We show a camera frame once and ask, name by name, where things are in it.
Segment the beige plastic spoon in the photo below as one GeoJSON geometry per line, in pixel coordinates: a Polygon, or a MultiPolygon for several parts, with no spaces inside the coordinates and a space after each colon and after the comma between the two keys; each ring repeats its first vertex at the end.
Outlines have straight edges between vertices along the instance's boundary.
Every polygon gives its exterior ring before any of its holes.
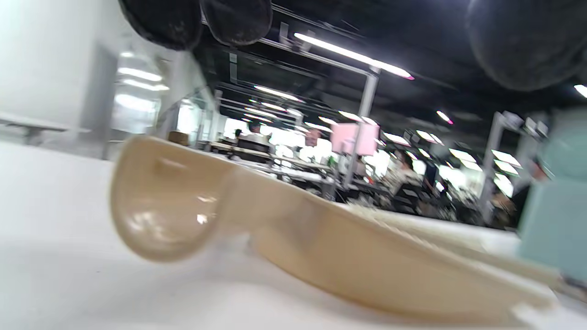
{"type": "Polygon", "coordinates": [[[502,324],[552,303],[468,259],[237,164],[135,137],[111,191],[123,241],[155,261],[189,257],[214,234],[251,232],[286,272],[332,294],[426,321],[502,324]]]}

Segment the black ceiling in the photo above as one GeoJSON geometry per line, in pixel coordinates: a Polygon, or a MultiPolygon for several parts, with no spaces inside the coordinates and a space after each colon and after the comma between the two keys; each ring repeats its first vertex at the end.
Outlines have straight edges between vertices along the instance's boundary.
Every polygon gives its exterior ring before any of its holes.
{"type": "MultiPolygon", "coordinates": [[[[561,109],[586,100],[571,81],[535,92],[505,89],[477,64],[464,30],[468,0],[274,0],[274,18],[267,39],[277,41],[287,23],[289,38],[308,30],[316,38],[370,56],[410,72],[415,80],[387,72],[380,75],[370,117],[384,131],[423,129],[450,135],[483,150],[495,111],[520,115],[561,109]],[[454,121],[448,125],[436,111],[454,121]]],[[[310,52],[367,70],[367,65],[313,46],[310,52]]],[[[251,96],[268,97],[253,84],[303,97],[296,108],[319,123],[318,112],[357,113],[365,76],[258,42],[229,48],[205,30],[194,51],[212,88],[223,97],[249,103],[251,96]],[[236,55],[236,80],[231,80],[230,53],[236,55]]],[[[240,118],[227,108],[225,115],[240,118]]],[[[502,149],[513,152],[514,134],[504,136],[502,149]]]]}

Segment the white wall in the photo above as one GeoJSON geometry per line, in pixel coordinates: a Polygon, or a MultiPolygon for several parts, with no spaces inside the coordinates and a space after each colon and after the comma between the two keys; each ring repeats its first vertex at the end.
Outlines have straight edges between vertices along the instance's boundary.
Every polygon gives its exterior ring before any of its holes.
{"type": "MultiPolygon", "coordinates": [[[[88,128],[102,130],[107,121],[95,112],[111,111],[104,109],[104,84],[114,82],[104,72],[115,74],[112,58],[129,48],[151,58],[166,78],[175,72],[167,105],[205,85],[191,54],[139,37],[118,0],[0,0],[0,12],[0,112],[73,127],[101,122],[88,128]]],[[[210,91],[202,98],[210,103],[210,91]]]]}
{"type": "Polygon", "coordinates": [[[0,1],[0,111],[77,124],[98,4],[0,1]]]}

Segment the desk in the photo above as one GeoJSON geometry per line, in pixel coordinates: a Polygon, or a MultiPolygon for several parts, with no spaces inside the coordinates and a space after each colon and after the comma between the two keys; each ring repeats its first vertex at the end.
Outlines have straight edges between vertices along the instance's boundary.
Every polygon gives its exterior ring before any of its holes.
{"type": "Polygon", "coordinates": [[[332,170],[330,167],[328,167],[326,165],[322,165],[322,164],[308,163],[307,161],[303,161],[300,159],[293,159],[293,158],[289,158],[289,157],[278,157],[274,154],[268,154],[268,153],[262,153],[262,152],[255,151],[255,150],[238,148],[238,147],[229,146],[227,144],[218,143],[218,142],[210,142],[209,144],[207,144],[205,146],[204,150],[210,151],[211,148],[216,148],[216,149],[221,149],[221,150],[226,150],[226,151],[230,151],[230,150],[240,151],[243,153],[254,154],[256,156],[270,157],[270,158],[277,159],[277,160],[288,161],[288,162],[295,164],[297,166],[307,167],[309,169],[324,170],[324,171],[331,171],[332,170]]]}
{"type": "Polygon", "coordinates": [[[27,118],[13,115],[11,113],[0,113],[0,124],[6,126],[20,127],[25,129],[25,144],[38,146],[41,144],[41,133],[43,131],[65,132],[77,131],[87,133],[87,129],[77,129],[64,126],[59,123],[47,122],[45,120],[27,118]]]}
{"type": "MultiPolygon", "coordinates": [[[[306,285],[247,236],[178,264],[141,260],[110,219],[111,162],[9,143],[0,154],[0,329],[430,329],[306,285]]],[[[538,329],[587,328],[571,309],[530,316],[538,329]]]]}
{"type": "Polygon", "coordinates": [[[216,149],[227,150],[227,151],[238,151],[238,152],[242,152],[242,153],[252,154],[252,155],[255,155],[255,156],[272,158],[272,155],[271,154],[268,154],[268,153],[264,153],[264,152],[256,151],[256,150],[250,150],[250,149],[243,149],[243,148],[239,148],[239,147],[235,147],[235,146],[229,146],[227,144],[218,143],[218,142],[210,142],[205,147],[205,150],[206,151],[210,151],[210,148],[216,148],[216,149]]]}

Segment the chair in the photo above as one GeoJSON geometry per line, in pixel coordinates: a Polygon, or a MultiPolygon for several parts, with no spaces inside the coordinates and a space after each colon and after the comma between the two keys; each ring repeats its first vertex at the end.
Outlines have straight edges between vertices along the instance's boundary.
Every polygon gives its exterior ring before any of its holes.
{"type": "Polygon", "coordinates": [[[267,144],[249,141],[249,140],[245,140],[245,139],[239,139],[237,141],[237,147],[242,148],[242,149],[259,151],[262,153],[266,153],[268,155],[267,157],[264,157],[264,156],[258,156],[255,154],[249,154],[249,153],[245,153],[245,152],[241,152],[241,151],[235,151],[234,154],[236,156],[240,157],[242,160],[254,161],[256,163],[266,163],[268,160],[271,160],[271,158],[269,157],[269,151],[270,151],[271,147],[267,144]]]}
{"type": "Polygon", "coordinates": [[[418,215],[418,203],[420,202],[421,187],[410,183],[404,183],[397,190],[392,199],[395,212],[418,215]]]}

